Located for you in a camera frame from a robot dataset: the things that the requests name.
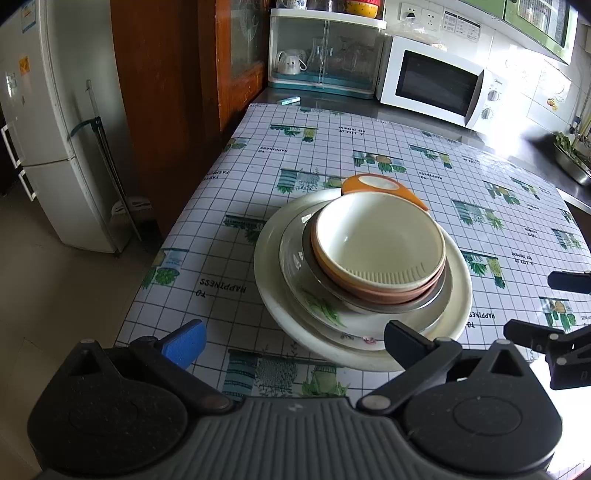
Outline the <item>pink plastic bowl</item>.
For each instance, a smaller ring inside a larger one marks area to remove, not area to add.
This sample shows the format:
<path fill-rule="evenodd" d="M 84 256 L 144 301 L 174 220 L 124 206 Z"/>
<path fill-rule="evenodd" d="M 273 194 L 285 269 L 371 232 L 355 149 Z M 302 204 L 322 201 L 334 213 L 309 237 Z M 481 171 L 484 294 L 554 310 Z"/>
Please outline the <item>pink plastic bowl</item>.
<path fill-rule="evenodd" d="M 444 264 L 439 268 L 439 270 L 431 277 L 431 279 L 426 284 L 413 289 L 393 290 L 374 286 L 358 285 L 349 281 L 346 278 L 339 277 L 337 273 L 335 273 L 331 270 L 331 268 L 329 268 L 328 262 L 321 257 L 320 249 L 317 246 L 318 241 L 315 240 L 315 233 L 317 233 L 317 223 L 315 223 L 315 227 L 314 229 L 312 229 L 311 246 L 312 248 L 314 248 L 315 255 L 317 256 L 317 259 L 320 262 L 322 269 L 324 269 L 325 273 L 327 273 L 332 279 L 334 279 L 335 282 L 341 285 L 342 288 L 345 288 L 349 292 L 352 292 L 353 295 L 359 296 L 369 301 L 375 301 L 377 303 L 385 304 L 402 304 L 405 302 L 409 302 L 417 298 L 421 294 L 425 293 L 430 287 L 432 287 L 437 282 L 438 278 L 443 272 L 443 269 L 445 268 L 445 263 L 448 262 L 445 261 Z"/>

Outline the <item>stainless steel bowl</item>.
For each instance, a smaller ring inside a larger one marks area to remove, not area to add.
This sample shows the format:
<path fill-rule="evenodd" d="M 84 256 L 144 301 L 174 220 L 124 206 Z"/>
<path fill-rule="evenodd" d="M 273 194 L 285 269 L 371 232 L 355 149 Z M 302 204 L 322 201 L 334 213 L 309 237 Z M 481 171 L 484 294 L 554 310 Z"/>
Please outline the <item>stainless steel bowl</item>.
<path fill-rule="evenodd" d="M 375 301 L 369 301 L 367 299 L 353 295 L 352 292 L 342 288 L 341 285 L 339 285 L 334 279 L 325 273 L 325 270 L 322 269 L 322 266 L 315 255 L 314 248 L 311 246 L 311 233 L 312 229 L 315 227 L 315 223 L 317 223 L 317 217 L 318 212 L 312 215 L 311 218 L 308 219 L 307 225 L 304 226 L 303 240 L 301 241 L 303 242 L 305 262 L 308 263 L 308 268 L 311 269 L 311 273 L 315 276 L 315 279 L 317 279 L 318 282 L 325 287 L 325 289 L 329 290 L 332 295 L 335 295 L 335 297 L 338 297 L 344 301 L 353 310 L 382 314 L 401 314 L 422 310 L 435 304 L 435 302 L 447 288 L 447 283 L 452 278 L 449 262 L 446 262 L 443 272 L 432 287 L 430 287 L 425 293 L 421 294 L 417 298 L 402 304 L 377 303 Z"/>

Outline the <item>cream plastic bowl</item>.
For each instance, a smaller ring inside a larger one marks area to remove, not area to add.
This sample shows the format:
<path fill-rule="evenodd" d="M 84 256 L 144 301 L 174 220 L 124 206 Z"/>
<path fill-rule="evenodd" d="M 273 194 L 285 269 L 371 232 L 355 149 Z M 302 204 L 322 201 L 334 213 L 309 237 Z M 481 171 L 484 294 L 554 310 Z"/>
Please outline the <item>cream plastic bowl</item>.
<path fill-rule="evenodd" d="M 413 289 L 446 261 L 443 232 L 431 215 L 381 192 L 345 194 L 322 208 L 315 240 L 332 271 L 358 285 Z"/>

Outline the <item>patterned grid tablecloth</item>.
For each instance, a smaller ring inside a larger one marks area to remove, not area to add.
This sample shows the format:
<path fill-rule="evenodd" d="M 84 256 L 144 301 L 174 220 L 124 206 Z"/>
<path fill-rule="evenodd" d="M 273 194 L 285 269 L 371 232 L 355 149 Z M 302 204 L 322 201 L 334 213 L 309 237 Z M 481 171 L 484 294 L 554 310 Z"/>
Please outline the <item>patterned grid tablecloth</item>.
<path fill-rule="evenodd" d="M 509 162 L 386 120 L 257 103 L 184 207 L 148 270 L 118 340 L 204 321 L 204 358 L 188 368 L 245 409 L 209 421 L 158 479 L 432 479 L 385 422 L 351 404 L 394 372 L 341 367 L 291 339 L 266 309 L 253 270 L 266 222 L 287 203 L 353 174 L 413 189 L 456 242 L 475 284 L 462 334 L 484 348 L 513 314 L 567 332 L 590 323 L 587 296 L 550 289 L 555 269 L 590 253 L 553 186 Z"/>

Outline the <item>floral patterned plate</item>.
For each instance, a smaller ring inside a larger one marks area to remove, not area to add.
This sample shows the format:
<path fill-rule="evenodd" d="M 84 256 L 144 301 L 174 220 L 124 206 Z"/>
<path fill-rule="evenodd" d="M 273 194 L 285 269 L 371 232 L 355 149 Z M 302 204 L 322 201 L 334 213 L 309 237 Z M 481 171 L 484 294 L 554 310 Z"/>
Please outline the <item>floral patterned plate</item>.
<path fill-rule="evenodd" d="M 432 332 L 443 319 L 450 302 L 453 278 L 434 305 L 401 314 L 353 310 L 315 279 L 305 262 L 301 240 L 308 219 L 322 210 L 322 207 L 324 206 L 310 207 L 295 215 L 280 238 L 280 272 L 287 289 L 293 295 L 294 303 L 307 312 L 308 321 L 315 321 L 318 330 L 329 340 L 362 351 L 377 352 L 384 349 L 384 331 L 391 320 L 399 320 L 423 335 Z"/>

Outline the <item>steel basin with greens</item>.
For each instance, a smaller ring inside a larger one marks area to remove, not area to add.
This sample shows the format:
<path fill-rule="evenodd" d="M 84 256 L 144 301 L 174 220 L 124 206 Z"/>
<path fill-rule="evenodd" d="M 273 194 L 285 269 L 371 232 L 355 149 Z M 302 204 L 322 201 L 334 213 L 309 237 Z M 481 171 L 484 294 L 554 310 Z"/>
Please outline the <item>steel basin with greens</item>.
<path fill-rule="evenodd" d="M 590 160 L 576 150 L 569 138 L 561 132 L 554 135 L 556 163 L 579 185 L 589 186 L 591 181 Z"/>

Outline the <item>large cream plate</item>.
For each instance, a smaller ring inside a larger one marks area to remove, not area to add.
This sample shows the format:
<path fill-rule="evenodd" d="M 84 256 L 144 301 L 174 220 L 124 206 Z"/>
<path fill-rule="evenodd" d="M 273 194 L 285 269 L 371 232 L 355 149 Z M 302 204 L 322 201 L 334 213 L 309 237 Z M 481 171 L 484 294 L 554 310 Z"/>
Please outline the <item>large cream plate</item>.
<path fill-rule="evenodd" d="M 355 350 L 335 343 L 322 335 L 315 321 L 308 321 L 308 314 L 294 303 L 293 295 L 287 289 L 280 272 L 280 238 L 283 231 L 298 213 L 310 207 L 317 207 L 341 196 L 339 190 L 318 191 L 287 203 L 273 214 L 264 225 L 256 242 L 253 269 L 256 285 L 266 309 L 280 328 L 295 342 L 308 348 L 335 365 L 372 372 L 400 371 L 401 366 L 384 348 L 381 351 Z M 453 290 L 443 319 L 435 329 L 424 335 L 430 340 L 449 337 L 457 340 L 462 334 L 472 309 L 472 281 L 469 268 L 453 239 L 444 235 L 447 246 L 447 260 L 452 272 Z"/>

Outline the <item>orange plastic lid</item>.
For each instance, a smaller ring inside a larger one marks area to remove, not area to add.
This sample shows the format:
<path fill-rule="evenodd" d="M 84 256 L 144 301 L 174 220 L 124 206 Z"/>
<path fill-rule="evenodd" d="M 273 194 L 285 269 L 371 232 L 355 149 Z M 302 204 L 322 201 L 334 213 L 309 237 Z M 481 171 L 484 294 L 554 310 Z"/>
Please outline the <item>orange plastic lid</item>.
<path fill-rule="evenodd" d="M 359 192 L 381 192 L 391 194 L 417 205 L 428 212 L 428 206 L 409 188 L 391 177 L 377 174 L 358 174 L 342 182 L 342 195 Z"/>

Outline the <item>white refrigerator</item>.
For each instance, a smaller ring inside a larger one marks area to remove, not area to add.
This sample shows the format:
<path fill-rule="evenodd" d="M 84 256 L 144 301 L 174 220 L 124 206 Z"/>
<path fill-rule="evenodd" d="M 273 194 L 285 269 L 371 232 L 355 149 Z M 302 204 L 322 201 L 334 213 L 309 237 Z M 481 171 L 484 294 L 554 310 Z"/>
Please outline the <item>white refrigerator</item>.
<path fill-rule="evenodd" d="M 59 239 L 120 253 L 112 208 L 131 143 L 109 2 L 23 2 L 1 25 L 1 107 L 1 144 Z"/>

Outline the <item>white microwave oven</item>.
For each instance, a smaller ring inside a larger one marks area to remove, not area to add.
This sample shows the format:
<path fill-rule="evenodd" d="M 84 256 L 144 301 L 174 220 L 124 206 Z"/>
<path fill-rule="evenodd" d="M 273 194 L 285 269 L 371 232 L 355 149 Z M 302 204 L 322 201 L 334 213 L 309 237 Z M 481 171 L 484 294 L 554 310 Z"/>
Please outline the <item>white microwave oven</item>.
<path fill-rule="evenodd" d="M 496 113 L 501 84 L 493 72 L 434 46 L 404 37 L 385 41 L 377 99 L 483 132 Z"/>

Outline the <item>wooden cabinet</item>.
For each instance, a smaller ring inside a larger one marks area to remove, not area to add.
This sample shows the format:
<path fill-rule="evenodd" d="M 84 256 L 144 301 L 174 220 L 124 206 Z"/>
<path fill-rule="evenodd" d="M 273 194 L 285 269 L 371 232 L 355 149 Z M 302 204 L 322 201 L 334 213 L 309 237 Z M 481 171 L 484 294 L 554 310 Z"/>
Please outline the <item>wooden cabinet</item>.
<path fill-rule="evenodd" d="M 270 1 L 113 1 L 140 225 L 156 252 L 245 109 L 266 88 Z"/>

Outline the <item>white mug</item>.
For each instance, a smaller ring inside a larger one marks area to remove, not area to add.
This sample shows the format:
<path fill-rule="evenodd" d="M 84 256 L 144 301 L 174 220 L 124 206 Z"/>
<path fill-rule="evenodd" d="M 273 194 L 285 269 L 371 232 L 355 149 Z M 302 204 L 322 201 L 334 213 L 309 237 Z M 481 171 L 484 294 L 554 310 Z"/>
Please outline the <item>white mug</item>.
<path fill-rule="evenodd" d="M 281 75 L 296 76 L 308 70 L 304 61 L 305 51 L 300 49 L 281 50 L 276 54 L 276 70 Z"/>

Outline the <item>white glass-door cup cabinet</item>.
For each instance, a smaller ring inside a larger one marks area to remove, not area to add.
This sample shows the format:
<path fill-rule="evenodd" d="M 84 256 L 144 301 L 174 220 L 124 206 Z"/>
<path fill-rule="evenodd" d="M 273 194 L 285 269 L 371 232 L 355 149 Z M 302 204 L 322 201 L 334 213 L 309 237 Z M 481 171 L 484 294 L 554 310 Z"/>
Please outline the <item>white glass-door cup cabinet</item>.
<path fill-rule="evenodd" d="M 270 87 L 321 91 L 370 99 L 374 96 L 387 23 L 346 13 L 273 8 L 270 11 Z M 305 51 L 308 70 L 281 75 L 276 54 Z"/>

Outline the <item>green wall cabinet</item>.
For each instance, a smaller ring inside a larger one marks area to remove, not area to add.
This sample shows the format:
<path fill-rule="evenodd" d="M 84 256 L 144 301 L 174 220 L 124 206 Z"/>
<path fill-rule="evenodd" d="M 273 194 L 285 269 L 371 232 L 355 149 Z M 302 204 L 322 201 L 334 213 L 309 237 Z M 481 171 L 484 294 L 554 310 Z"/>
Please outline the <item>green wall cabinet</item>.
<path fill-rule="evenodd" d="M 578 12 L 567 1 L 457 1 L 456 6 L 531 51 L 571 63 Z"/>

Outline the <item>wall power socket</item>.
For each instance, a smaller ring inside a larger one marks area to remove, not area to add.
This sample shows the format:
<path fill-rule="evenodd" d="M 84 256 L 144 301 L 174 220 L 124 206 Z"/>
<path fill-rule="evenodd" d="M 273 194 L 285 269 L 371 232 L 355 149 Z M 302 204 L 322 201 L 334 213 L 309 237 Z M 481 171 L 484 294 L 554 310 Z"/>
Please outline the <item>wall power socket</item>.
<path fill-rule="evenodd" d="M 399 19 L 407 24 L 417 25 L 425 30 L 438 32 L 440 30 L 443 13 L 420 7 L 416 4 L 401 2 Z"/>

